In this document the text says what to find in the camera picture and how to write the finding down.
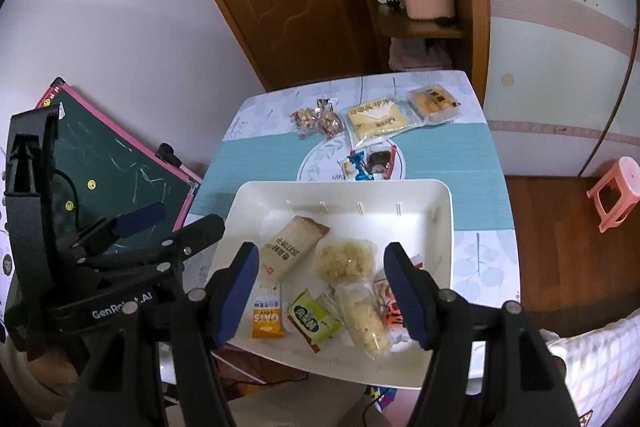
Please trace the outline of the green pastry snack packet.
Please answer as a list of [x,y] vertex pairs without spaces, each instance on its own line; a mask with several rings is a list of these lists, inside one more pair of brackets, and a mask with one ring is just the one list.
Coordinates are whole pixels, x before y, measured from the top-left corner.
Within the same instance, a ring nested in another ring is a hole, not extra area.
[[288,321],[302,335],[314,353],[323,343],[341,332],[344,325],[321,301],[305,288],[286,309]]

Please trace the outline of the pale rice crisp packet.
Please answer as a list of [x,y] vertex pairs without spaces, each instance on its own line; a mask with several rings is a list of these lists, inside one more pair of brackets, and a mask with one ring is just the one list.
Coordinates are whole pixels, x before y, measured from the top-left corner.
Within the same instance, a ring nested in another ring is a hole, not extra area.
[[314,252],[314,275],[336,287],[370,281],[378,264],[378,246],[367,239],[329,237],[321,239]]

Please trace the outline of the nut cluster packet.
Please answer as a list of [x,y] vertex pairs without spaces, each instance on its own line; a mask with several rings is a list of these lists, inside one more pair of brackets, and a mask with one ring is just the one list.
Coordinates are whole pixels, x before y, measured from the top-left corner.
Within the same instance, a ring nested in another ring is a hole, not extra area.
[[333,140],[343,132],[341,118],[335,112],[329,98],[318,98],[317,100],[317,128],[326,140]]
[[294,110],[290,114],[290,119],[300,139],[308,138],[308,136],[319,132],[319,115],[320,109],[318,107],[304,107]]

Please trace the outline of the dark seaweed snack packet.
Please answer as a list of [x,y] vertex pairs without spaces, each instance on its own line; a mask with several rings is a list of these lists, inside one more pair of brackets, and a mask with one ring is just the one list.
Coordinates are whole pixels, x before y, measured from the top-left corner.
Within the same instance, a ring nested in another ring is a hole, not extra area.
[[396,145],[375,145],[367,151],[367,170],[374,179],[390,180],[395,169]]

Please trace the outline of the clear packet yellow cookies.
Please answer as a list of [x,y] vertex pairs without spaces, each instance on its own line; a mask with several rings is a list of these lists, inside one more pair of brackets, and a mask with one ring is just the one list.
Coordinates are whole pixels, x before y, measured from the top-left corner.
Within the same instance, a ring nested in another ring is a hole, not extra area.
[[439,84],[410,91],[408,102],[424,124],[429,126],[446,124],[460,114],[460,102]]

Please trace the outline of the pink framed chalkboard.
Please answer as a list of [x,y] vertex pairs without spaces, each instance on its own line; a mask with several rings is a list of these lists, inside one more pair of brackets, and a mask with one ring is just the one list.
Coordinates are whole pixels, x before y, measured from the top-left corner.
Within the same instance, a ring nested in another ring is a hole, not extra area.
[[53,80],[37,104],[50,105],[60,109],[54,147],[59,173],[52,183],[54,229],[60,239],[100,218],[157,202],[165,206],[165,220],[119,239],[112,253],[149,245],[183,226],[200,187],[197,179],[156,157],[154,150],[118,127],[62,78]]

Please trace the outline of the beige long bar packet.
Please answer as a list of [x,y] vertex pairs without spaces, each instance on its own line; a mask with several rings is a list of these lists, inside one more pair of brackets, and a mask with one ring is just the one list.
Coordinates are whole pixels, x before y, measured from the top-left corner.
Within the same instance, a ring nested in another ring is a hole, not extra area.
[[311,251],[330,228],[310,218],[295,216],[264,246],[259,248],[258,280],[276,286]]

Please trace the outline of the orange oats bar packet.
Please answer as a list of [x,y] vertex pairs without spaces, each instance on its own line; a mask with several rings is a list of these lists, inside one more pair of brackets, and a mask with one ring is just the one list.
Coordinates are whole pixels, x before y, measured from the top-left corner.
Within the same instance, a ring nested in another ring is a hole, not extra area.
[[280,286],[258,284],[252,316],[252,337],[257,339],[284,337],[286,332],[282,315]]

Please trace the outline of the red orange snack packet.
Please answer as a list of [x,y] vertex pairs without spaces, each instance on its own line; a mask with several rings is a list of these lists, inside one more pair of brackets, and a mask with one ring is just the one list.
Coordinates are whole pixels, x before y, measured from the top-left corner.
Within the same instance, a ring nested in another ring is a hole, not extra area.
[[378,300],[382,321],[386,329],[390,331],[394,343],[408,343],[411,337],[405,325],[404,318],[400,312],[397,300],[394,296],[390,283],[382,271],[376,274],[373,281],[373,291]]

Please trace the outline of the clear puffed snack packet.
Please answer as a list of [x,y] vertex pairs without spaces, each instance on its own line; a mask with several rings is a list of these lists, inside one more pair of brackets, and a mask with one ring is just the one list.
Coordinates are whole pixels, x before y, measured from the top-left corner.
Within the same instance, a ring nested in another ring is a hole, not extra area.
[[370,286],[361,282],[341,284],[335,289],[335,297],[352,342],[372,359],[386,357],[393,341]]

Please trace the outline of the white plastic tray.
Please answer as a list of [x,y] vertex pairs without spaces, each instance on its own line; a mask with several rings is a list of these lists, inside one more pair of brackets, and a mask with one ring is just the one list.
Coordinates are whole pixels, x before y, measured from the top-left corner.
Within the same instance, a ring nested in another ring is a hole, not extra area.
[[[210,269],[228,267],[240,246],[262,247],[292,218],[302,216],[325,225],[334,239],[367,239],[384,256],[385,247],[401,243],[421,262],[440,287],[451,279],[454,224],[449,188],[437,180],[364,182],[247,182],[224,220],[226,231],[213,249]],[[230,346],[265,359],[326,377],[381,387],[418,389],[431,355],[417,343],[399,343],[386,357],[371,358],[347,332],[308,346],[292,324],[280,339],[252,335],[254,306],[246,305]]]

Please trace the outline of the blue white snack packet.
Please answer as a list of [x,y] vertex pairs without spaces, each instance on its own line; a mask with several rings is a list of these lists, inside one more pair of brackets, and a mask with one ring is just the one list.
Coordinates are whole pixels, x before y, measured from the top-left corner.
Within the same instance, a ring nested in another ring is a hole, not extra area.
[[345,181],[372,181],[374,176],[367,167],[366,153],[363,150],[352,150],[350,154],[340,160],[338,165]]

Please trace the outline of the pink plastic stool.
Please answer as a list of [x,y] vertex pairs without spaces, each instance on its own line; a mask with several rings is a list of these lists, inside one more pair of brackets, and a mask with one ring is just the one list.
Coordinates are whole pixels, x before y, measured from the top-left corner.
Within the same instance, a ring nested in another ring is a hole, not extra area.
[[[610,209],[605,208],[601,195],[606,188],[611,190],[616,197]],[[598,229],[601,233],[619,227],[639,202],[640,167],[638,162],[629,156],[617,159],[586,195],[596,207],[600,218]]]

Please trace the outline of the large yellow cake packet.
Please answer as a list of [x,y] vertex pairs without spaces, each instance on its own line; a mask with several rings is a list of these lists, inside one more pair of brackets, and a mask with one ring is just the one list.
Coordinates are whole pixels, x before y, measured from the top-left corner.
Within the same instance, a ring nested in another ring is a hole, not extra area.
[[354,150],[422,126],[420,116],[401,98],[363,102],[346,108],[341,117]]

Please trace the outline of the patterned teal tablecloth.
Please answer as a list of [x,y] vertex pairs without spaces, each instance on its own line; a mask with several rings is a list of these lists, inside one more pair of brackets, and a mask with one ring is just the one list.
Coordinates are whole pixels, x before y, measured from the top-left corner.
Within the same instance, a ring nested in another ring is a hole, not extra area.
[[340,181],[350,152],[346,133],[331,141],[300,136],[297,109],[322,98],[341,112],[378,98],[439,84],[461,104],[449,124],[393,137],[394,176],[445,182],[454,206],[452,287],[472,303],[500,306],[521,297],[520,264],[506,180],[480,102],[463,72],[403,72],[331,80],[248,98],[234,116],[195,196],[190,216],[224,217],[247,181]]

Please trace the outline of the folded pink cloth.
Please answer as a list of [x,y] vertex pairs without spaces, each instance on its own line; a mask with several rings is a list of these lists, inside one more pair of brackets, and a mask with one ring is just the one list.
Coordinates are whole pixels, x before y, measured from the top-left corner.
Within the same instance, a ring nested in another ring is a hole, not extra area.
[[450,69],[449,54],[437,43],[425,39],[390,39],[388,66],[394,72]]

